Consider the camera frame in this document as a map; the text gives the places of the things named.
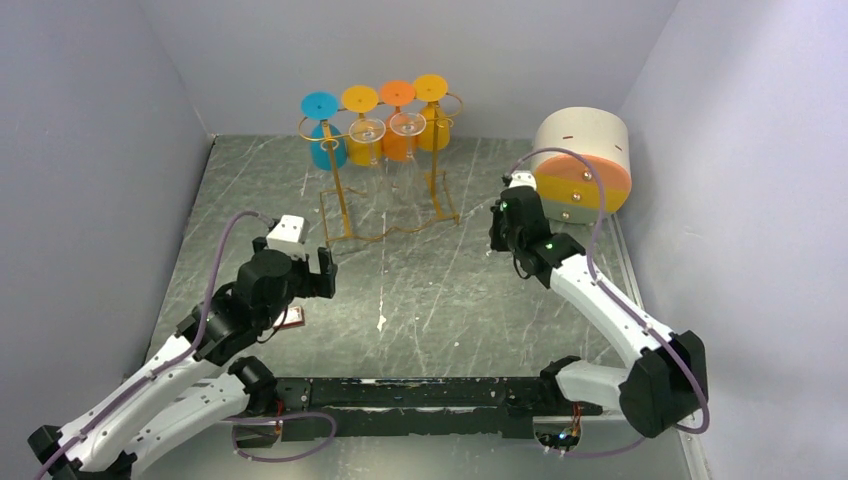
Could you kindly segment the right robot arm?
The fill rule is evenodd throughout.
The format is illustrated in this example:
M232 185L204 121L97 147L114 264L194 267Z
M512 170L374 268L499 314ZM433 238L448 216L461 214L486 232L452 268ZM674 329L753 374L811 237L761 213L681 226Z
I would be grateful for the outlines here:
M579 242L553 233L532 187L505 189L491 211L491 248L510 253L521 278L537 279L574 306L623 361L620 368L580 359L552 367L552 379L539 389L548 412L565 413L576 402L594 404L622 413L646 438L681 426L695 413L709 425L706 355L698 335L676 333L639 309Z

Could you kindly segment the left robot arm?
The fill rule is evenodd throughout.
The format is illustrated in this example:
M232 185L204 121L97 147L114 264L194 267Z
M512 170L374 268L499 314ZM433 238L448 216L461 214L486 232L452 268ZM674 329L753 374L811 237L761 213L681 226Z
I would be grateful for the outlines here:
M269 416L285 401L268 367L242 351L282 327L291 302L330 299L338 266L329 249L307 256L261 245L236 278L213 285L152 359L99 404L63 425L44 425L28 444L40 461L36 478L129 479L209 426Z

